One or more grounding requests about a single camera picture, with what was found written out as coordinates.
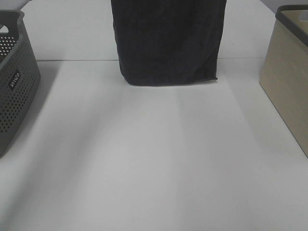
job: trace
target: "basket label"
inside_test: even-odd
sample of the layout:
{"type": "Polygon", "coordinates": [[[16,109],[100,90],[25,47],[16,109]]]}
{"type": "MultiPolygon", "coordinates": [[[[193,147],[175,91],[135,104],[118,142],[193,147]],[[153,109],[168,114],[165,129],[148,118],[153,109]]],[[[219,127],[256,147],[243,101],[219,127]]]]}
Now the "basket label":
{"type": "Polygon", "coordinates": [[[16,70],[15,74],[13,75],[13,77],[11,78],[10,82],[9,82],[9,88],[11,90],[14,90],[14,88],[16,87],[19,79],[21,77],[20,72],[18,71],[18,69],[16,70]]]}

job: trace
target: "black cloth bag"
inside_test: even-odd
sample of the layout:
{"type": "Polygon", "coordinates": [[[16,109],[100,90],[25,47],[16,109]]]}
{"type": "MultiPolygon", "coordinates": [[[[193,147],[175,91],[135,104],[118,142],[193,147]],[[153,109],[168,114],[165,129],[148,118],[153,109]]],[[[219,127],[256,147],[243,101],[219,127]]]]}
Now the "black cloth bag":
{"type": "Polygon", "coordinates": [[[226,0],[111,0],[120,70],[132,85],[216,78],[226,0]]]}

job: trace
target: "white table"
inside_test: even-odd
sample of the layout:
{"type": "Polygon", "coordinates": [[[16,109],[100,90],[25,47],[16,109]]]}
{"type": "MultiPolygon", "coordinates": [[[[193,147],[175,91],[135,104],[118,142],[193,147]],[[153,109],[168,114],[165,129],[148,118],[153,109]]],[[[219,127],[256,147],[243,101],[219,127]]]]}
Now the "white table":
{"type": "MultiPolygon", "coordinates": [[[[48,14],[46,2],[26,10],[48,14]]],[[[243,2],[228,3],[218,81],[183,87],[130,86],[117,61],[78,61],[85,46],[40,51],[47,32],[33,39],[42,22],[27,16],[39,59],[76,61],[38,63],[39,90],[0,159],[0,230],[306,231],[308,160],[258,83],[274,14],[243,2]],[[244,26],[230,12],[240,7],[259,20],[244,26]]],[[[108,40],[87,58],[116,58],[108,40]]]]}

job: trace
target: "perforated basket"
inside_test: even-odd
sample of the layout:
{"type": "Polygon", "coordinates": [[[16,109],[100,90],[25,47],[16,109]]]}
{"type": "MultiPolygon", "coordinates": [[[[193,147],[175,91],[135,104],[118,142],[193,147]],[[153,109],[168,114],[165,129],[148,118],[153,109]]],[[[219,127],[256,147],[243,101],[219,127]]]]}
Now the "perforated basket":
{"type": "Polygon", "coordinates": [[[40,73],[21,11],[0,11],[0,156],[21,125],[36,93],[40,73]]]}

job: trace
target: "storage box rim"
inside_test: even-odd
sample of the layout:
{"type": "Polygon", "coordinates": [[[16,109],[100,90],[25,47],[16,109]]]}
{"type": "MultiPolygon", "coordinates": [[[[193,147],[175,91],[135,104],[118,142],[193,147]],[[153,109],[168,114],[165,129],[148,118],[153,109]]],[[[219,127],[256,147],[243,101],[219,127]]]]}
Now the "storage box rim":
{"type": "Polygon", "coordinates": [[[24,30],[23,30],[22,22],[23,22],[23,18],[24,18],[24,15],[25,15],[24,12],[18,11],[18,10],[0,10],[0,13],[1,12],[13,12],[13,13],[18,13],[19,14],[19,17],[18,17],[17,22],[16,22],[17,23],[17,28],[18,28],[19,39],[18,39],[17,43],[15,44],[15,46],[13,47],[13,49],[11,50],[11,52],[0,63],[0,70],[5,68],[6,65],[9,64],[10,60],[15,55],[15,52],[19,49],[19,47],[23,43],[23,40],[24,40],[24,30]]]}
{"type": "Polygon", "coordinates": [[[284,5],[278,8],[276,18],[308,47],[308,34],[282,13],[300,10],[308,10],[308,5],[284,5]]]}

